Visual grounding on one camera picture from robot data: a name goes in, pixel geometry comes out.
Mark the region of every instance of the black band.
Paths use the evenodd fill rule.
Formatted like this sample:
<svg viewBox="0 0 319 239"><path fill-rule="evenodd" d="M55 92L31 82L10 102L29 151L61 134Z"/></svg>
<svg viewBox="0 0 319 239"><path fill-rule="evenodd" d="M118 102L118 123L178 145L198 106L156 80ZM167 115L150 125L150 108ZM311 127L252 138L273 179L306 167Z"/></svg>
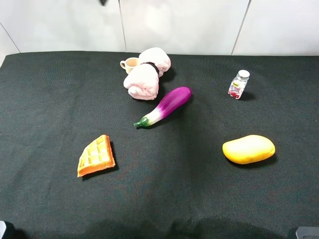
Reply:
<svg viewBox="0 0 319 239"><path fill-rule="evenodd" d="M156 70L156 72L157 72L158 74L160 73L160 70L157 68L157 66L156 66L154 63L152 63L152 62L145 62L144 64L149 64L149 65L153 66L153 68Z"/></svg>

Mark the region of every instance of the toy food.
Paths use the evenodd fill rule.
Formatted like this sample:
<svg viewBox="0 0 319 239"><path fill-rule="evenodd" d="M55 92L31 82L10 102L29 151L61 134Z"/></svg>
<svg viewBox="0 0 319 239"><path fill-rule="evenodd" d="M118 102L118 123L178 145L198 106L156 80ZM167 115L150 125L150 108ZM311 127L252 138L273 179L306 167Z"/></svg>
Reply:
<svg viewBox="0 0 319 239"><path fill-rule="evenodd" d="M224 143L223 152L230 161L247 164L271 157L275 153L275 146L265 137L249 135Z"/></svg>
<svg viewBox="0 0 319 239"><path fill-rule="evenodd" d="M139 122L135 123L135 127L147 127L167 117L178 107L185 104L191 96L190 88L178 87L169 92L160 101L159 105L148 115L144 116Z"/></svg>
<svg viewBox="0 0 319 239"><path fill-rule="evenodd" d="M78 177L114 166L110 139L102 135L84 149L78 165Z"/></svg>

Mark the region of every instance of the wall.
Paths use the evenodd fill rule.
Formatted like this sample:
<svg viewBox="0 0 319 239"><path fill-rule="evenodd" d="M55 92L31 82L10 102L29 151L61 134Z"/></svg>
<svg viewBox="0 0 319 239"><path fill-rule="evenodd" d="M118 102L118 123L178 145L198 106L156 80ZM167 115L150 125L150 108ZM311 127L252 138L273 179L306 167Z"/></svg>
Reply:
<svg viewBox="0 0 319 239"><path fill-rule="evenodd" d="M0 58L32 51L319 55L318 0L0 0Z"/></svg>

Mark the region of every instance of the rolled towel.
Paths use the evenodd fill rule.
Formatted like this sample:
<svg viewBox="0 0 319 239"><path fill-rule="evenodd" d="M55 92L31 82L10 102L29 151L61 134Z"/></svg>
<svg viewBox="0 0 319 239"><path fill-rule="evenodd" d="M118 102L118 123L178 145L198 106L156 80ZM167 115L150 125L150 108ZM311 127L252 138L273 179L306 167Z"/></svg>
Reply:
<svg viewBox="0 0 319 239"><path fill-rule="evenodd" d="M154 47L142 52L139 62L125 78L124 87L135 99L154 100L159 92L159 77L170 68L170 58Z"/></svg>

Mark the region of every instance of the purple eggplant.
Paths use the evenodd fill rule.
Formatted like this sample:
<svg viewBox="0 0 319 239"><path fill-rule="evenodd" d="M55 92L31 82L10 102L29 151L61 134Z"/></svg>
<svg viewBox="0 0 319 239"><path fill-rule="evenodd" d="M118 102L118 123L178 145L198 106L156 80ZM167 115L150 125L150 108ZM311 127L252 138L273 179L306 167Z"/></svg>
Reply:
<svg viewBox="0 0 319 239"><path fill-rule="evenodd" d="M139 122L135 123L135 127L148 127L167 117L178 107L184 105L191 96L191 90L188 87L178 87L169 92L160 101L159 105L149 114L144 116Z"/></svg>

